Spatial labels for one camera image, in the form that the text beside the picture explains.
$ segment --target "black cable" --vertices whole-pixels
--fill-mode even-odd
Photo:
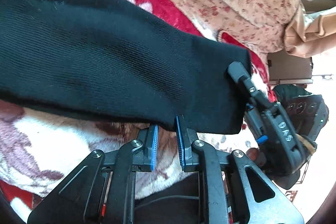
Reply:
[[[135,206],[134,207],[134,210],[138,210],[144,206],[147,206],[153,202],[156,202],[156,201],[160,201],[160,200],[163,200],[163,199],[168,199],[168,198],[182,198],[182,199],[195,199],[195,200],[198,200],[199,197],[197,196],[188,196],[188,195],[168,195],[168,196],[163,196],[163,197],[160,197],[160,198],[157,198],[157,199],[154,199],[154,200],[151,200],[151,201],[148,201],[146,203],[140,203],[138,206]]]

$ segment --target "ribbed fabric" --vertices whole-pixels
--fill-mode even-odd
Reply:
[[[181,32],[126,0],[1,0],[0,99],[75,118],[240,131],[226,73],[246,49]]]

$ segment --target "fleece blanket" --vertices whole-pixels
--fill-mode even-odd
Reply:
[[[201,35],[197,24],[171,0],[128,1],[182,31]],[[223,31],[218,36],[221,42],[241,45]],[[257,54],[251,54],[252,79],[267,94],[267,69]],[[109,152],[119,149],[147,126],[75,120],[0,101],[0,187],[12,207],[26,221],[41,198],[48,195],[92,150]],[[234,149],[246,152],[250,147],[257,147],[246,125],[237,135],[199,133],[199,138],[227,152]],[[160,128],[157,167],[152,173],[137,174],[136,198],[168,188],[186,176],[179,165],[176,134]]]

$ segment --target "silver bolt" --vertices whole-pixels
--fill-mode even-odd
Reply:
[[[134,147],[139,147],[141,144],[142,144],[142,141],[140,140],[131,141],[131,145],[133,145]]]
[[[92,151],[92,157],[99,158],[101,156],[101,152],[99,150]]]
[[[196,145],[198,147],[202,147],[204,145],[204,142],[202,140],[195,140],[194,145]]]
[[[235,155],[237,158],[242,158],[244,156],[244,153],[240,150],[233,151],[233,155]]]

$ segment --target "tan cloth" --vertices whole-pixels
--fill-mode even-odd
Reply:
[[[286,51],[295,56],[309,58],[336,46],[336,7],[306,14],[299,7],[285,29]]]

